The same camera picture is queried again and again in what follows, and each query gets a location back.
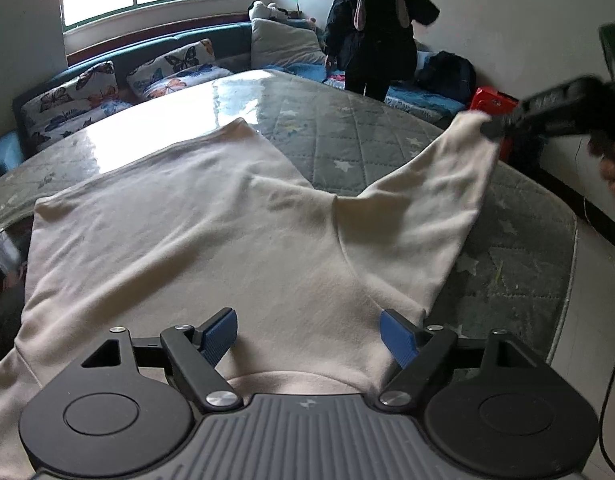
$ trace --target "stuffed animal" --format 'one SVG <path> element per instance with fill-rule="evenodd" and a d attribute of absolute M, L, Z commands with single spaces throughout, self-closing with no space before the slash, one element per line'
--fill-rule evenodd
<path fill-rule="evenodd" d="M 250 20 L 262 18 L 264 20 L 273 20 L 275 22 L 287 22 L 289 15 L 287 10 L 280 9 L 276 4 L 270 4 L 267 7 L 263 2 L 253 2 L 248 9 Z"/>

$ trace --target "hand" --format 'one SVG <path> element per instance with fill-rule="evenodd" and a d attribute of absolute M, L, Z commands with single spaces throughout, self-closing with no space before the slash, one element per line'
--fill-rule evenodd
<path fill-rule="evenodd" d="M 336 65 L 336 58 L 334 56 L 325 56 L 325 69 L 328 72 L 334 68 L 334 65 Z"/>
<path fill-rule="evenodd" d="M 603 156 L 599 163 L 601 178 L 607 180 L 607 186 L 615 196 L 615 141 L 611 142 L 603 133 L 593 132 L 588 151 L 592 156 Z"/>

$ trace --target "pillow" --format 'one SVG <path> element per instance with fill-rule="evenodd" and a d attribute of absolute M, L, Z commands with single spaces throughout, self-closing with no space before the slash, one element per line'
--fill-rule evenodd
<path fill-rule="evenodd" d="M 149 86 L 165 77 L 187 68 L 214 62 L 214 51 L 210 40 L 197 41 L 136 67 L 128 74 L 128 85 L 138 97 L 141 97 Z"/>
<path fill-rule="evenodd" d="M 68 110 L 87 112 L 104 99 L 116 99 L 119 89 L 114 76 L 114 63 L 94 65 L 67 83 L 30 99 L 21 107 L 26 127 L 46 124 Z"/>
<path fill-rule="evenodd" d="M 322 63 L 321 51 L 313 30 L 294 28 L 271 20 L 252 20 L 252 69 L 266 65 L 289 66 L 294 63 Z"/>
<path fill-rule="evenodd" d="M 40 151 L 62 139 L 48 132 L 118 98 L 114 64 L 105 61 L 29 100 L 21 107 L 21 114 L 32 145 Z"/>
<path fill-rule="evenodd" d="M 219 79 L 228 75 L 232 75 L 232 72 L 226 68 L 210 64 L 198 65 L 187 70 L 181 70 L 181 72 L 177 72 L 176 74 L 161 79 L 161 81 L 155 82 L 145 89 L 143 98 L 149 101 L 156 97 L 171 94 L 190 86 L 207 83 L 207 81 L 214 81 L 214 79 Z"/>
<path fill-rule="evenodd" d="M 54 118 L 43 130 L 35 130 L 30 136 L 30 141 L 34 149 L 40 152 L 55 142 L 87 128 L 90 124 L 127 108 L 132 108 L 132 105 L 119 100 L 109 100 L 104 101 L 96 108 L 79 114 L 72 114 L 68 111 Z"/>

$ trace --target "wall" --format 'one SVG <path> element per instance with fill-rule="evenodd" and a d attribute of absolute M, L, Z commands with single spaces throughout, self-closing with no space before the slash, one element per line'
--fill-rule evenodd
<path fill-rule="evenodd" d="M 0 136 L 12 98 L 66 67 L 59 0 L 0 0 Z"/>
<path fill-rule="evenodd" d="M 277 0 L 293 6 L 292 0 Z M 324 24 L 333 0 L 300 0 Z M 441 16 L 415 36 L 433 50 L 467 57 L 502 91 L 524 97 L 583 73 L 608 77 L 597 28 L 615 21 L 615 0 L 432 0 Z M 597 176 L 596 161 L 578 139 L 550 143 L 544 169 L 583 192 L 615 220 L 615 204 Z"/>

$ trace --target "butterfly pillow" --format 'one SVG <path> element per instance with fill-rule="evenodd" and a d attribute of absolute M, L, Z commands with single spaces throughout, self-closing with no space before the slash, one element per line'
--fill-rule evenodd
<path fill-rule="evenodd" d="M 94 65 L 61 86 L 53 88 L 22 106 L 28 132 L 34 126 L 47 124 L 66 112 L 87 112 L 107 100 L 118 99 L 119 89 L 114 64 L 105 61 Z"/>
<path fill-rule="evenodd" d="M 214 52 L 210 41 L 197 41 L 137 67 L 128 74 L 128 85 L 137 97 L 142 98 L 145 90 L 161 79 L 181 72 L 181 70 L 214 62 Z"/>
<path fill-rule="evenodd" d="M 37 152 L 44 150 L 51 144 L 65 139 L 70 135 L 87 128 L 91 124 L 105 119 L 121 110 L 131 108 L 130 103 L 119 100 L 104 101 L 92 110 L 68 110 L 53 118 L 43 128 L 37 128 L 30 133 L 30 142 Z"/>
<path fill-rule="evenodd" d="M 150 100 L 156 97 L 161 97 L 166 94 L 171 94 L 190 86 L 200 85 L 208 81 L 214 81 L 232 75 L 232 72 L 220 66 L 204 64 L 181 70 L 176 74 L 161 79 L 148 86 L 143 92 L 143 99 Z"/>

